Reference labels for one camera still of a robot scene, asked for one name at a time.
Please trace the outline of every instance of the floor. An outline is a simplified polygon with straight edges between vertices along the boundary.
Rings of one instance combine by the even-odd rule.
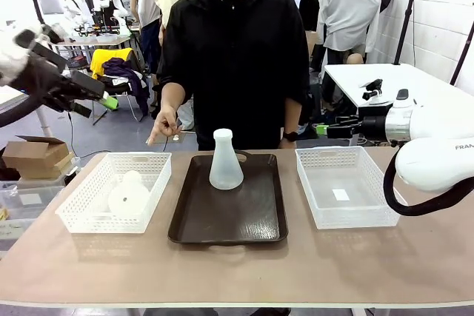
[[[116,112],[110,112],[97,125],[92,126],[90,119],[72,114],[73,118],[73,147],[78,156],[89,155],[99,150],[110,150],[114,152],[161,152],[165,147],[157,144],[148,147],[145,141],[148,139],[153,127],[152,118],[145,118],[141,123],[136,122],[130,112],[126,98],[119,99],[120,107]],[[44,108],[47,122],[55,137],[67,142],[72,141],[71,124],[65,113],[57,113]],[[0,129],[0,148],[8,141],[15,140],[15,135],[43,135],[38,117],[35,113],[23,118],[16,123]],[[344,141],[335,140],[309,140],[298,143],[299,147],[347,145]],[[183,142],[169,142],[166,146],[167,152],[173,151],[196,151],[198,149],[196,136],[186,135]],[[83,158],[81,165],[85,165],[93,155]],[[255,309],[216,309],[219,316],[248,316]],[[352,313],[347,309],[294,309],[292,316],[350,316]],[[127,310],[123,309],[37,309],[18,306],[0,305],[1,316],[128,316]],[[144,316],[214,316],[212,309],[148,309]],[[418,309],[418,310],[394,310],[390,316],[468,316],[474,315],[474,308],[460,307],[451,309]]]

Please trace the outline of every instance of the white plastic basket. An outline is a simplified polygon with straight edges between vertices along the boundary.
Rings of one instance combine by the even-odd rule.
[[[296,157],[318,229],[396,226],[400,215],[385,201],[384,174],[363,147],[297,149]]]
[[[135,170],[150,191],[140,215],[114,215],[108,196]],[[171,177],[171,153],[109,153],[56,210],[71,233],[144,233]]]

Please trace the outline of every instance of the wristwatch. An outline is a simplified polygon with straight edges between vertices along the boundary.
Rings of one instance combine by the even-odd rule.
[[[283,132],[283,138],[285,138],[289,142],[295,142],[298,139],[298,133],[297,132],[290,132],[290,133]]]

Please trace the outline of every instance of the white sticker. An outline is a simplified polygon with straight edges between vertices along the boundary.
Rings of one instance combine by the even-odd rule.
[[[349,195],[344,189],[333,189],[337,201],[350,201]]]
[[[18,222],[0,223],[0,240],[18,240],[23,235],[23,225]]]
[[[20,194],[20,200],[23,205],[42,204],[39,194]]]

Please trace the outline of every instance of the plastic bottle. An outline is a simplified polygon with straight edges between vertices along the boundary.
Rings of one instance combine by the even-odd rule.
[[[242,184],[244,173],[232,146],[232,131],[219,129],[214,132],[216,151],[210,169],[209,182],[216,189],[231,190]]]

